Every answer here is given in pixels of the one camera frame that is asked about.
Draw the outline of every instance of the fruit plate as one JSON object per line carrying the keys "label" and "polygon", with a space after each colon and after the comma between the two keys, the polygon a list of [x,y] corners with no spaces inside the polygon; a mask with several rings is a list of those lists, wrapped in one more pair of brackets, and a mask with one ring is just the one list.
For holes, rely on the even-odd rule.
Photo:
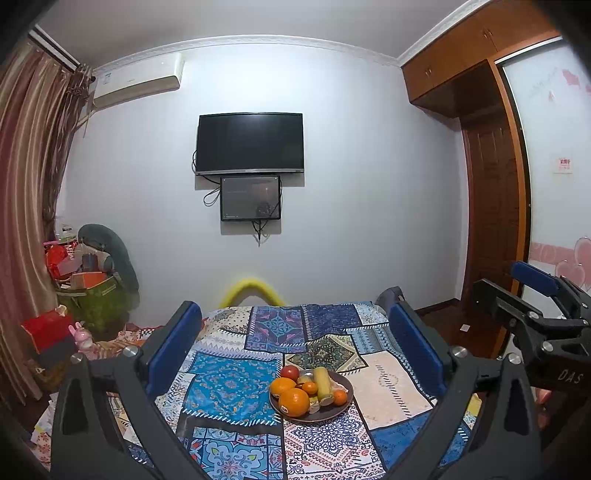
{"label": "fruit plate", "polygon": [[282,417],[289,419],[290,421],[294,422],[301,422],[301,423],[317,423],[324,420],[330,420],[335,418],[337,415],[343,413],[351,402],[353,401],[353,385],[351,382],[347,380],[342,375],[338,374],[337,372],[333,372],[332,370],[328,370],[329,377],[332,378],[335,382],[343,385],[349,392],[347,393],[347,402],[342,404],[341,406],[337,407],[336,405],[328,405],[326,407],[320,407],[320,410],[316,413],[306,413],[301,417],[288,417],[279,409],[279,402],[278,400],[269,393],[269,402],[271,402],[271,407],[280,414]]}

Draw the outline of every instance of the curtain rod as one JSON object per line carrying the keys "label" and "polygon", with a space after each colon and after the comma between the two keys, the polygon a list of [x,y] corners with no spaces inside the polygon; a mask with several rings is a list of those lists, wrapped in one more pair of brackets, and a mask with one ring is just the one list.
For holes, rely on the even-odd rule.
{"label": "curtain rod", "polygon": [[71,72],[80,66],[80,62],[62,48],[59,43],[53,40],[39,25],[35,25],[28,33],[28,36]]}

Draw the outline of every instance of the television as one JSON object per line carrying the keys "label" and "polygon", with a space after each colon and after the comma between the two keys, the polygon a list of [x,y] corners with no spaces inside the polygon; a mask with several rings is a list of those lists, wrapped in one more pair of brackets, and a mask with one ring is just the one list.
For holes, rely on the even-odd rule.
{"label": "television", "polygon": [[304,171],[301,113],[200,115],[196,175]]}
{"label": "television", "polygon": [[222,177],[220,216],[222,222],[279,220],[281,180],[277,175]]}

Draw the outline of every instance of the black power cord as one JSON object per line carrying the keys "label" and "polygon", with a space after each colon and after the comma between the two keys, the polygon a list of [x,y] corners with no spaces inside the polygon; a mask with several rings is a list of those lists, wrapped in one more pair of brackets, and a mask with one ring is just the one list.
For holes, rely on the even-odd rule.
{"label": "black power cord", "polygon": [[281,183],[281,177],[277,176],[277,178],[279,179],[279,200],[277,201],[277,203],[273,207],[273,210],[271,211],[271,213],[268,215],[267,219],[265,220],[265,223],[262,223],[262,219],[252,222],[252,228],[254,228],[254,231],[257,235],[259,247],[261,246],[261,234],[262,234],[263,229],[267,226],[267,224],[269,223],[269,220],[271,220],[271,217],[273,217],[273,214],[275,213],[275,210],[277,210],[277,207],[279,207],[279,205],[281,205],[281,207],[283,208],[283,203],[282,203],[283,202],[283,184]]}
{"label": "black power cord", "polygon": [[[217,202],[217,199],[218,199],[218,198],[220,198],[220,192],[221,192],[221,189],[220,189],[220,188],[221,188],[221,186],[220,186],[220,182],[219,182],[219,181],[212,180],[212,179],[208,178],[208,177],[207,177],[207,176],[205,176],[205,175],[200,175],[200,174],[198,174],[198,173],[197,173],[197,150],[195,150],[195,151],[193,152],[193,161],[191,162],[191,169],[193,170],[193,173],[194,173],[196,176],[198,176],[198,177],[203,177],[203,178],[204,178],[204,179],[206,179],[207,181],[210,181],[211,183],[214,183],[215,185],[218,185],[218,187],[217,187],[216,189],[213,189],[211,192],[209,192],[207,195],[205,195],[205,197],[203,197],[203,204],[204,204],[206,207],[211,207],[211,206],[213,206],[213,205],[214,205],[214,204]],[[210,195],[213,195],[214,193],[217,193],[216,197],[213,199],[213,201],[212,201],[212,202],[208,202],[208,201],[206,200],[206,198],[207,198],[207,197],[209,197]]]}

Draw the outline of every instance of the air conditioner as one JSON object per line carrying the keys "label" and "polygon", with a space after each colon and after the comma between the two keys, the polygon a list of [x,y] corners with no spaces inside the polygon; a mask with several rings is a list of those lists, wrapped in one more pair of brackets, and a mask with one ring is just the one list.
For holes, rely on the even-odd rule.
{"label": "air conditioner", "polygon": [[109,70],[97,78],[95,107],[107,108],[128,100],[178,90],[182,75],[180,53],[159,55]]}

